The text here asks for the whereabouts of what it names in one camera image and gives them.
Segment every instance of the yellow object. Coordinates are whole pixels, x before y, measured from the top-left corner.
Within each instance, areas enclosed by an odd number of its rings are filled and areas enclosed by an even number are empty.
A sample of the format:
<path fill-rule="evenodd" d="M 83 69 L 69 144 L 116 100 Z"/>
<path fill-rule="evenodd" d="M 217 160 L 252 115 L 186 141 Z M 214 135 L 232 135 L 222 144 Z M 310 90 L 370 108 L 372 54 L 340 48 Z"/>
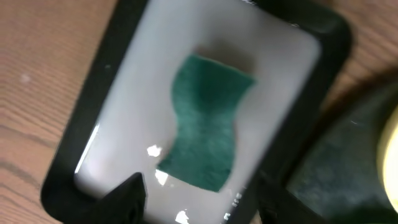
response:
<path fill-rule="evenodd" d="M 382 133 L 377 168 L 387 196 L 398 212 L 398 107 L 394 110 Z"/>

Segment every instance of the wood grain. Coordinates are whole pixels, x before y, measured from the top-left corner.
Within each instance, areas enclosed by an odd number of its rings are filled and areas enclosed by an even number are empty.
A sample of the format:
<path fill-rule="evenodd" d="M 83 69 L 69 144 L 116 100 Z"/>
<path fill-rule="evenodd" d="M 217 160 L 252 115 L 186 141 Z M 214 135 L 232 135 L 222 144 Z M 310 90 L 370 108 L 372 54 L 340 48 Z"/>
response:
<path fill-rule="evenodd" d="M 39 189 L 114 3 L 1 1 L 0 223 L 57 223 L 42 210 Z M 356 40 L 325 111 L 398 75 L 398 1 L 329 3 Z"/>

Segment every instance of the dark green object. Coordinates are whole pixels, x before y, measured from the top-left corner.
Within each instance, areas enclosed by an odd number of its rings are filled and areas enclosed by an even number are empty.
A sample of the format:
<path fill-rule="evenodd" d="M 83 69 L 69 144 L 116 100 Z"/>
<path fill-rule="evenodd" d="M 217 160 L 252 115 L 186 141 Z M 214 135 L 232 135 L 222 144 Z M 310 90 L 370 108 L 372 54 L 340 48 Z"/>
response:
<path fill-rule="evenodd" d="M 172 87 L 178 135 L 158 168 L 188 184 L 218 192 L 233 166 L 236 108 L 253 83 L 235 68 L 189 56 Z"/>

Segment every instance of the sponge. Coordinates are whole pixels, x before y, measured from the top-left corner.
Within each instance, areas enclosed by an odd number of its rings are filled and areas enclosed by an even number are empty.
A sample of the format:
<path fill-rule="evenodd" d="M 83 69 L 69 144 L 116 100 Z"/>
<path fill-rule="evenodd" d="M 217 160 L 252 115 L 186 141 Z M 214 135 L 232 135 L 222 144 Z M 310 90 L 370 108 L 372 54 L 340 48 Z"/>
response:
<path fill-rule="evenodd" d="M 198 55 L 189 56 L 172 87 L 178 134 L 158 169 L 201 189 L 218 192 L 233 167 L 235 112 L 253 83 L 235 68 Z"/>

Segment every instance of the black plastic holder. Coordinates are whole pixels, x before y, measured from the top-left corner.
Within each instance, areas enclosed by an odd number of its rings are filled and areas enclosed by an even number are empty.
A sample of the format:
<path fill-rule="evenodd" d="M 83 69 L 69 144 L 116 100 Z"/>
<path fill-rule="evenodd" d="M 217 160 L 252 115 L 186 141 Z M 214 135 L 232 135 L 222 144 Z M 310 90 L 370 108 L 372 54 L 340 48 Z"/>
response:
<path fill-rule="evenodd" d="M 140 174 L 132 175 L 101 200 L 80 192 L 73 178 L 148 1 L 118 1 L 50 166 L 41 201 L 46 212 L 61 222 L 145 223 L 142 214 L 146 194 Z M 300 146 L 318 116 L 328 88 L 350 52 L 349 26 L 333 11 L 307 0 L 257 0 L 252 3 L 314 36 L 320 43 L 321 54 L 262 159 L 262 165 L 226 223 L 249 223 L 257 209 L 261 218 L 269 223 L 327 223 L 289 194 L 282 183 L 301 152 Z"/>

